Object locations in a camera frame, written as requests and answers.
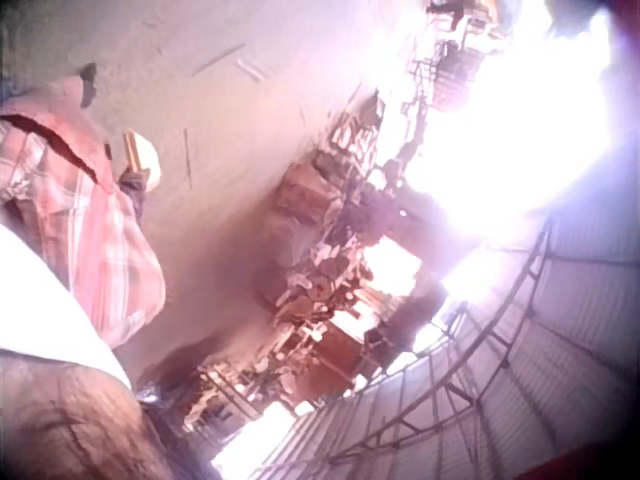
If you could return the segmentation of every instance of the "metal frame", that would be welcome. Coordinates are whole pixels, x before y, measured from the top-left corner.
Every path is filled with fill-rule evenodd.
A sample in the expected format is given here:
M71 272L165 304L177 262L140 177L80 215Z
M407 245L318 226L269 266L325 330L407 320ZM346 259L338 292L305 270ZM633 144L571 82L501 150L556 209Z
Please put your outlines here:
M472 435L468 435L467 432L465 432L465 429L462 427L462 419L470 412L473 412L473 411L481 412L482 399L484 398L484 395L486 394L487 390L495 381L500 371L502 371L503 369L509 368L509 365L510 365L509 357L511 355L511 352L513 350L515 343L518 341L520 337L525 320L530 320L533 318L533 314L534 314L533 301L538 291L540 279L542 277L542 273L546 266L547 260L551 258L551 255L550 255L551 230L552 230L551 226L552 226L551 221L548 220L544 224L540 232L538 233L534 246L529 251L528 258L524 262L520 273L516 277L516 280L514 281L505 300L496 310L494 316L483 328L479 329L478 334L476 338L471 342L471 345L465 351L461 352L461 354L453 363L449 364L449 369L447 373L445 373L437 382L431 385L431 387L428 388L426 392L421 394L418 398L416 398L414 401L412 401L409 405L405 406L404 408L402 407L403 402L399 401L397 413L391 419L384 421L384 423L379 428L373 431L369 431L371 419L375 414L375 410L376 410L375 407L377 402L374 399L371 411L369 413L369 419L367 421L368 427L367 427L366 433L363 436L363 438L361 438L357 442L354 442L345 447L341 446L342 441L344 441L344 433L348 430L348 427L349 427L348 424L350 423L350 422L345 422L346 428L344 428L344 430L342 431L342 435L338 435L342 438L340 439L332 438L331 439L332 445L326 449L328 450L328 452L327 451L321 452L319 456L316 456L313 459L284 462L281 464L263 465L258 469L256 469L256 471L254 472L254 478L257 478L258 474L263 471L280 470L282 468L291 468L293 466L300 466L303 464L308 465L311 468L312 465L318 465L319 463L323 463L323 462L328 462L330 464L342 464L343 462L350 462L354 458L361 457L363 455L365 456L375 455L375 454L383 454L385 452L397 451L398 449L402 449L409 445L413 445L415 443L424 441L426 438L429 438L427 435L428 433L436 433L436 434L440 433L444 428L445 424L449 424L452 422L455 425L457 425L457 428L459 428L464 439L465 450L467 451L469 458L472 461L472 464L474 464L475 466L476 459L477 459L477 451L478 451L477 426L476 426L476 423L474 422L474 427L473 427L474 432ZM513 335L513 338L505 339L496 332L496 327L499 325L500 320L504 318L506 311L513 304L517 294L520 292L520 290L524 286L525 282L527 282L527 280L530 280L533 282L527 305L524 308L522 317L520 318L520 321ZM470 321L474 322L479 327L479 324L473 320L473 317L470 316L468 308L465 307L464 311L458 312L458 314L466 315L470 317ZM453 339L450 340L450 342L455 342L455 336ZM473 392L467 391L465 388L456 386L452 382L452 380L456 375L459 375L461 378L464 377L463 367L466 365L469 358L485 342L488 342L489 345L492 346L494 350L495 350L495 345L493 345L492 342L497 342L503 347L505 347L505 352L501 354L500 361L498 362L498 365L494 370L494 372L492 373L492 375L489 377L487 384L483 387L483 389L480 392L476 392L474 394ZM360 390L355 394L355 396L357 396L358 398L357 399L352 398L351 401L354 402L357 408L363 395L370 388L375 386L378 389L380 389L383 383L386 383L388 379L396 375L402 375L401 400L403 400L404 387L406 383L405 377L406 377L407 370L412 366L415 366L418 362L421 362L425 365L425 368L430 368L431 371L433 371L433 364L432 364L433 353L434 352L430 352L426 356L419 357L416 361L414 361L410 365L407 365L406 367L394 373L393 375L388 375L376 381L375 383L373 381L370 381L368 385L366 385L362 390ZM418 407L420 407L420 405L424 404L424 402L431 399L434 395L436 395L438 391L444 392L444 395L449 400L449 403L452 406L453 414L447 416L446 418L440 418L438 413L436 412L436 415L434 417L436 421L429 427L422 427L422 428L418 428L406 420L407 416L411 412L415 411ZM453 402L454 395L464 400L467 405L460 410L455 408L455 405ZM405 434L403 436L399 436L399 431L402 426L410 430L410 433ZM389 430L392 430L392 434L391 434L392 440L383 442L382 438L386 434L386 432L388 432ZM323 440L323 444L326 445L325 441L328 441L328 439L325 438ZM340 445L339 450L335 453L331 453L331 450L334 448L336 444Z

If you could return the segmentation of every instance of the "pink plaid shirt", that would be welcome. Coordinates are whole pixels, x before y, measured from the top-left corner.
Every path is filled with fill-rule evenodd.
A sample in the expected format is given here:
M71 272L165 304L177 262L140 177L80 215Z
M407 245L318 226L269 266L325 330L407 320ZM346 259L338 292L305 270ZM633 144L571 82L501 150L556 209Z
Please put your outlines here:
M109 346L160 312L162 270L113 180L104 144L79 106L53 89L0 109L0 205L7 202L17 207L26 243Z

